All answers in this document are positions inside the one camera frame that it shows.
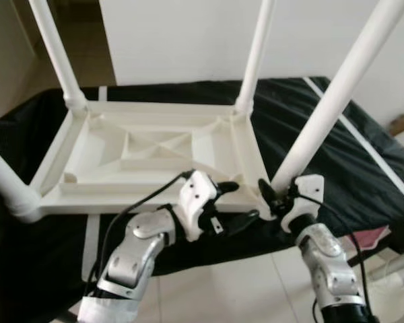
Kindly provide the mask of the white plastic children table top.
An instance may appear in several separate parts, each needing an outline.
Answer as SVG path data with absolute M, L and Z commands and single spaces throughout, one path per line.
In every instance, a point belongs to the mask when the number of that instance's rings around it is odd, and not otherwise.
M 46 215 L 119 213 L 177 203 L 165 184 L 186 170 L 241 185 L 217 200 L 224 212 L 263 206 L 257 180 L 268 175 L 248 114 L 231 105 L 88 102 L 61 121 L 47 153 L 24 184 Z

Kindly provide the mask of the black table cloth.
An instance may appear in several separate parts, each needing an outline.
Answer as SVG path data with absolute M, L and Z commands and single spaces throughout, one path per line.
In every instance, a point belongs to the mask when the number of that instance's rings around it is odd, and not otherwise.
M 267 78 L 255 93 L 252 124 L 269 174 L 284 159 L 318 102 L 301 78 Z M 67 114 L 63 92 L 46 89 L 0 117 L 0 156 L 23 179 L 33 176 Z M 341 124 L 307 167 L 325 177 L 320 217 L 334 234 L 404 221 L 404 194 Z M 334 219 L 329 210 L 339 217 Z M 0 196 L 0 323 L 49 323 L 82 298 L 86 218 L 48 216 L 24 224 Z M 232 236 L 169 247 L 157 258 L 156 276 L 250 258 L 292 246 L 276 223 L 257 222 Z

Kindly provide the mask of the pink cloth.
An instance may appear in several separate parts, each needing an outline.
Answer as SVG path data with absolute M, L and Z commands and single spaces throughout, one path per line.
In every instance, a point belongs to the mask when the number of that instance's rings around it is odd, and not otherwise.
M 363 250 L 377 249 L 381 240 L 392 233 L 390 227 L 385 225 L 376 229 L 356 231 L 355 238 L 357 245 Z

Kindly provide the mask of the brown furry object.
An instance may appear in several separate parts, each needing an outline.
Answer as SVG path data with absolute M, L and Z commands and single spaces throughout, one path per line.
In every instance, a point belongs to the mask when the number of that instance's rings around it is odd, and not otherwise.
M 404 133 L 404 114 L 400 114 L 396 118 L 394 118 L 389 124 L 388 124 L 388 133 L 392 135 L 393 137 L 396 137 L 399 135 L 399 133 Z

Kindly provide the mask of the black metal table frame leg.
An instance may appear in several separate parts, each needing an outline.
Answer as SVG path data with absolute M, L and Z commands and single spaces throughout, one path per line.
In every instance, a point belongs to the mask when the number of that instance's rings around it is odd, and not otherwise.
M 347 262 L 349 263 L 349 266 L 359 265 L 361 264 L 361 261 L 368 260 L 371 256 L 377 255 L 381 250 L 386 249 L 386 247 L 387 246 L 385 245 L 380 245 L 371 250 L 362 250 L 358 255 L 351 256 Z

